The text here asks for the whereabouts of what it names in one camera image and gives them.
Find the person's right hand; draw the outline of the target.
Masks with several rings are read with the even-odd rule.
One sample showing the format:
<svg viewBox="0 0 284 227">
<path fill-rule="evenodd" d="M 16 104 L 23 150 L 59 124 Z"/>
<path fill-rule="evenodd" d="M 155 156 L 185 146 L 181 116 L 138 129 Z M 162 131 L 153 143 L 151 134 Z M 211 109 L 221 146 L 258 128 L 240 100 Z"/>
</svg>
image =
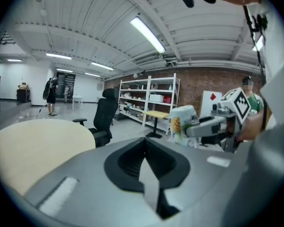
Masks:
<svg viewBox="0 0 284 227">
<path fill-rule="evenodd" d="M 242 126 L 240 133 L 237 136 L 237 141 L 254 140 L 262 131 L 264 111 L 248 117 Z"/>
</svg>

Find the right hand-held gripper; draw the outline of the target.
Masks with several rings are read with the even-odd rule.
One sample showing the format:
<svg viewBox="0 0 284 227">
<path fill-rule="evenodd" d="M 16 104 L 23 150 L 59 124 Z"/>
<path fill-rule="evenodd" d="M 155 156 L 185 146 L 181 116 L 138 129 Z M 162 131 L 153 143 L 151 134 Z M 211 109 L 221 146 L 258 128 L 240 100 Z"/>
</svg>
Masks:
<svg viewBox="0 0 284 227">
<path fill-rule="evenodd" d="M 220 101 L 213 105 L 211 114 L 198 119 L 197 124 L 188 126 L 185 134 L 188 137 L 210 137 L 231 131 L 226 137 L 224 151 L 234 152 L 238 147 L 236 137 L 251 110 L 250 103 L 239 87 L 228 91 Z"/>
</svg>

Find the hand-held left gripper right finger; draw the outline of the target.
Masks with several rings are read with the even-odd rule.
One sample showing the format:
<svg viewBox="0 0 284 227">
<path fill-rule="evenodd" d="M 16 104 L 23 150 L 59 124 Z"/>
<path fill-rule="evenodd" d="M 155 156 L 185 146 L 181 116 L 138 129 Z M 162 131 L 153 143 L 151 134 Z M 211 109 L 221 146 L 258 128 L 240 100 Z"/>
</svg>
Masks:
<svg viewBox="0 0 284 227">
<path fill-rule="evenodd" d="M 161 190 L 179 187 L 190 172 L 188 159 L 163 144 L 145 139 L 146 160 L 159 181 Z"/>
</svg>

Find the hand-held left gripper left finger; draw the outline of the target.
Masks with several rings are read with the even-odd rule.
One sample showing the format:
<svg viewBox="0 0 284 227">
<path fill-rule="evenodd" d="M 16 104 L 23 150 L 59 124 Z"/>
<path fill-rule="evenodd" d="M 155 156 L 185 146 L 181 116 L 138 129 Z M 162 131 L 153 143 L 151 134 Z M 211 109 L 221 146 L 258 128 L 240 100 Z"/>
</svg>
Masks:
<svg viewBox="0 0 284 227">
<path fill-rule="evenodd" d="M 144 192 L 139 175 L 145 151 L 145 138 L 139 138 L 111 153 L 104 162 L 108 179 L 121 190 Z"/>
</svg>

